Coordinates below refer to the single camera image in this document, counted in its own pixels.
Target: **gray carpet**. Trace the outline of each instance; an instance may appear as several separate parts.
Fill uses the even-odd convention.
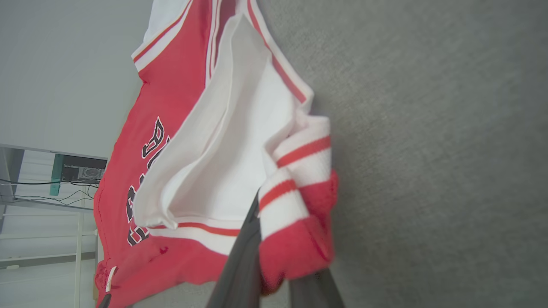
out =
[[[546,307],[548,2],[260,6],[332,119],[347,307]]]

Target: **white wall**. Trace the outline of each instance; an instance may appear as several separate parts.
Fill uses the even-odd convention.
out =
[[[0,308],[74,307],[75,262],[0,270]],[[95,260],[81,264],[80,307],[92,308]]]
[[[152,0],[0,1],[0,145],[108,158]]]

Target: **red fabric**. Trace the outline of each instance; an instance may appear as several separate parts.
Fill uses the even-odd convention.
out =
[[[209,69],[206,57],[211,6],[210,0],[193,0],[175,38],[139,71],[143,81],[141,92],[95,195],[95,221],[105,251],[105,260],[98,264],[95,276],[98,303],[106,294],[111,269],[117,267],[112,278],[110,308],[128,306],[182,282],[216,281],[226,262],[227,256],[212,252],[196,241],[150,236],[146,228],[134,224],[130,214],[141,178],[146,176],[151,163],[175,135],[204,89],[206,69]],[[234,1],[223,0],[217,42],[233,11]],[[250,14],[258,29],[253,11]],[[145,48],[135,60],[150,51],[150,47]],[[276,58],[273,64],[295,96],[305,101],[303,93]],[[310,217],[271,235],[261,244],[265,293],[276,289],[284,278],[308,275],[331,262],[329,211],[336,201],[336,186],[337,177],[333,173],[330,181],[299,188]]]
[[[325,269],[333,261],[329,212],[336,203],[338,184],[337,174],[332,172],[329,181],[299,188],[310,216],[261,242],[263,294],[275,292],[284,279],[307,276]]]
[[[211,1],[194,0],[188,10],[176,37],[139,72],[141,92],[95,195],[95,221],[105,251],[95,276],[99,303],[106,294],[110,270],[117,266],[110,308],[126,307],[181,282],[215,281],[226,262],[227,256],[196,241],[148,236],[146,228],[128,219],[141,176],[146,176],[151,162],[175,135],[204,89]]]
[[[278,167],[284,167],[291,163],[298,161],[301,158],[318,153],[322,150],[328,149],[331,147],[331,137],[326,136],[316,141],[313,141],[307,145],[304,145],[293,152],[287,153],[278,159]]]
[[[153,46],[156,44],[169,30],[171,30],[179,21],[181,21],[182,17],[185,15],[185,12],[189,9],[190,1],[187,3],[184,11],[180,14],[179,18],[175,20],[171,25],[169,25],[167,28],[165,28],[162,33],[160,33],[152,42],[150,42],[145,49],[143,49],[135,58],[133,58],[133,62],[137,62],[137,60],[141,59],[143,55],[145,55]]]
[[[280,184],[272,188],[268,193],[266,193],[266,195],[264,195],[264,197],[261,199],[261,202],[259,203],[259,209],[264,209],[265,206],[269,205],[270,202],[274,201],[279,196],[296,189],[297,185],[295,184],[294,180],[281,182]]]

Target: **cable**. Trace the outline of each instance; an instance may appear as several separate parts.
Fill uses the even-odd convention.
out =
[[[90,187],[95,187],[95,186],[91,186],[91,185],[88,186],[88,191],[86,192],[86,195],[88,195],[88,196],[89,196],[89,188],[90,188]]]
[[[61,183],[57,183],[59,185],[63,185],[63,184],[70,184],[72,182],[61,182]],[[14,186],[14,185],[26,185],[26,184],[18,184],[18,183],[12,183],[12,184],[3,184],[3,183],[0,183],[0,186]]]
[[[77,184],[78,182],[70,182],[70,184],[74,185],[74,186],[91,186],[91,187],[95,187],[95,188],[98,188],[96,186],[93,186],[93,183],[91,184]]]
[[[28,200],[21,200],[21,201],[13,201],[13,202],[10,202],[10,203],[17,203],[17,202],[22,202],[22,201],[36,201],[36,200],[55,200],[55,201],[58,201],[59,203],[62,203],[62,204],[65,204],[63,202],[63,200],[66,200],[72,196],[74,196],[75,194],[77,194],[78,192],[82,192],[84,193],[85,195],[87,195],[88,197],[90,197],[91,199],[88,199],[88,198],[84,198],[84,199],[88,199],[88,200],[93,200],[93,197],[90,196],[88,193],[84,192],[83,190],[77,190],[75,191],[74,193],[72,193],[70,196],[66,197],[66,198],[63,198],[63,199],[56,199],[56,198],[49,198],[49,197],[42,197],[42,196],[21,196],[21,195],[10,195],[10,196],[4,196],[4,195],[0,195],[2,197],[22,197],[22,198],[42,198],[42,199],[28,199]]]
[[[2,201],[2,202],[5,202],[5,203],[18,203],[18,202],[25,202],[25,201],[42,201],[44,199],[28,199],[28,200],[19,200],[19,201]],[[69,206],[70,204],[73,204],[73,203],[76,203],[78,201],[82,201],[82,200],[91,200],[93,201],[93,199],[90,199],[90,198],[81,198],[81,199],[78,199],[76,201],[73,201],[71,203],[64,203],[64,202],[61,202],[59,201],[60,203],[62,203],[64,206]]]
[[[13,182],[13,181],[8,181],[8,180],[4,180],[4,179],[0,179],[0,181],[1,181],[1,182],[12,183],[12,184],[14,184],[14,185],[45,185],[45,184],[62,184],[62,183],[70,183],[70,181],[25,183],[25,182]]]

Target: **green panel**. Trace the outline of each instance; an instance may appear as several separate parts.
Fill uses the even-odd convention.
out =
[[[52,182],[61,181],[62,171],[63,171],[63,155],[55,154],[55,160],[53,160],[53,169],[52,169]],[[49,195],[58,196],[59,188],[61,188],[61,184],[51,184],[49,187]]]

